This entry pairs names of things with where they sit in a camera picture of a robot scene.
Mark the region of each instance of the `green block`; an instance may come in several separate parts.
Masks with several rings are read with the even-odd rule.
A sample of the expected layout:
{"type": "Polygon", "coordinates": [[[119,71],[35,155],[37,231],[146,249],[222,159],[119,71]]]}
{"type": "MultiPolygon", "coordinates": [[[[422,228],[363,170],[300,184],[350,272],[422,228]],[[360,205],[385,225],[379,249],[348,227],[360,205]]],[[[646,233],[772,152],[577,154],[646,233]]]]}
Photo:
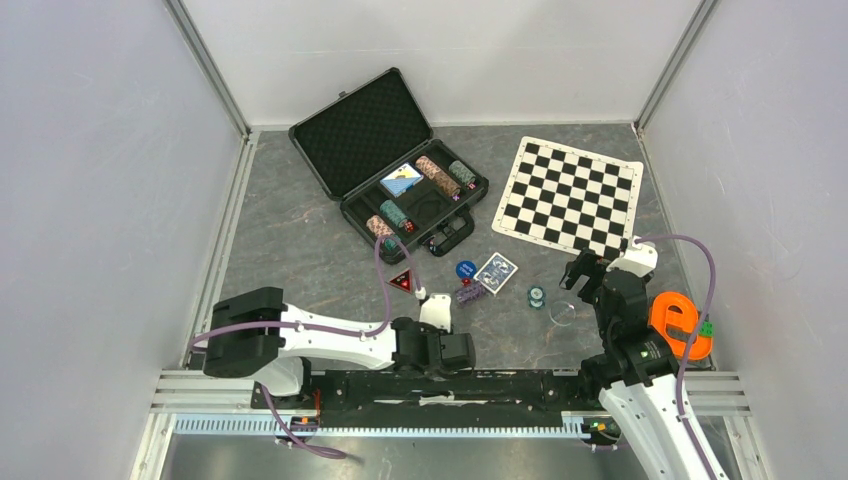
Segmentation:
{"type": "Polygon", "coordinates": [[[713,324],[712,322],[704,322],[701,326],[701,331],[698,332],[698,335],[707,338],[713,338],[713,324]]]}

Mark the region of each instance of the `gray floor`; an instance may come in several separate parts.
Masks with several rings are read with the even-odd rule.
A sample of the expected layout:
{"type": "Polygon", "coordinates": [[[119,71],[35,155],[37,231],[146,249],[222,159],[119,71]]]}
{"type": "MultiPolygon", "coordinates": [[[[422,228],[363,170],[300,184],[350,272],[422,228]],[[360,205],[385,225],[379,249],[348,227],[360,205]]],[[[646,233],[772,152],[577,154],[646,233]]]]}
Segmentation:
{"type": "MultiPolygon", "coordinates": [[[[453,292],[460,286],[455,274],[460,260],[480,265],[497,251],[518,265],[497,297],[488,296],[465,309],[454,306],[454,328],[472,334],[479,368],[577,368],[584,358],[600,353],[601,344],[591,307],[557,287],[565,263],[573,257],[491,229],[525,135],[644,161],[629,125],[437,128],[436,136],[485,175],[491,186],[488,196],[472,209],[476,229],[468,239],[442,258],[418,250],[414,259],[430,292],[453,292]],[[575,321],[558,327],[547,311],[528,308],[531,285],[544,287],[549,303],[566,299],[575,304],[575,321]]],[[[668,232],[652,175],[645,175],[642,183],[634,230],[637,235],[668,232]]],[[[657,248],[660,264],[649,293],[686,292],[675,250],[669,243],[657,248]]],[[[382,268],[389,278],[405,267],[401,263],[382,268]]],[[[285,289],[287,302],[314,313],[371,322],[384,315],[372,248],[324,195],[285,132],[264,132],[259,138],[221,296],[263,286],[285,289]]],[[[390,295],[393,317],[417,318],[417,304],[410,295],[396,289],[390,295]]],[[[315,364],[319,369],[331,366],[340,367],[315,364]]]]}
{"type": "MultiPolygon", "coordinates": [[[[700,419],[729,480],[740,479],[731,442],[719,418],[700,419]]],[[[321,438],[350,455],[347,460],[288,451],[265,437],[177,435],[163,480],[509,478],[641,480],[647,478],[632,450],[592,453],[568,439],[321,438]]]]}

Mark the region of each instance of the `chessboard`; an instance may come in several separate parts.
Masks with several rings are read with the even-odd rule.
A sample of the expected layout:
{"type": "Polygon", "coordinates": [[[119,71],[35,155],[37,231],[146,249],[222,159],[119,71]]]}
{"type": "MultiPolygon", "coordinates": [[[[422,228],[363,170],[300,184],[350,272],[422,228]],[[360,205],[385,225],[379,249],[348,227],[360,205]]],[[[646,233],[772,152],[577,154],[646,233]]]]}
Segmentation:
{"type": "Polygon", "coordinates": [[[524,137],[492,229],[612,259],[633,234],[644,165],[524,137]]]}

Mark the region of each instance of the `case handle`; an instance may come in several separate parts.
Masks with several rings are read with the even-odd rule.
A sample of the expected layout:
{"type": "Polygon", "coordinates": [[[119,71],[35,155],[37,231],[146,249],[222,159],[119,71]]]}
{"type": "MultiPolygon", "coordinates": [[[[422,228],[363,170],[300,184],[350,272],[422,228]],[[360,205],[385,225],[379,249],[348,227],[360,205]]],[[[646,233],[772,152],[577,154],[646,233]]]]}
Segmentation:
{"type": "Polygon", "coordinates": [[[441,257],[446,253],[453,250],[454,247],[459,245],[459,243],[472,232],[474,232],[474,219],[471,217],[471,209],[468,206],[462,207],[460,210],[457,210],[456,213],[449,216],[445,220],[443,220],[440,224],[436,225],[434,228],[435,232],[432,235],[427,236],[422,241],[422,245],[425,245],[430,253],[432,253],[436,257],[441,257]],[[458,229],[453,228],[454,220],[461,218],[465,224],[458,229]],[[437,233],[441,233],[445,236],[445,239],[436,242],[437,233]]]}

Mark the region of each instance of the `black foam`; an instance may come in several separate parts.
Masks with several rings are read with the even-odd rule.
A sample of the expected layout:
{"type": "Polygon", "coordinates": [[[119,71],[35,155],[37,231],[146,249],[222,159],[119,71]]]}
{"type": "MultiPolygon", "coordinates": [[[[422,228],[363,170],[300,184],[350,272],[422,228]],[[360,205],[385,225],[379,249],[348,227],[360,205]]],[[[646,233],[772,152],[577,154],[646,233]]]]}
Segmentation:
{"type": "Polygon", "coordinates": [[[289,134],[338,199],[427,141],[432,130],[400,71],[391,69],[289,134]]]}

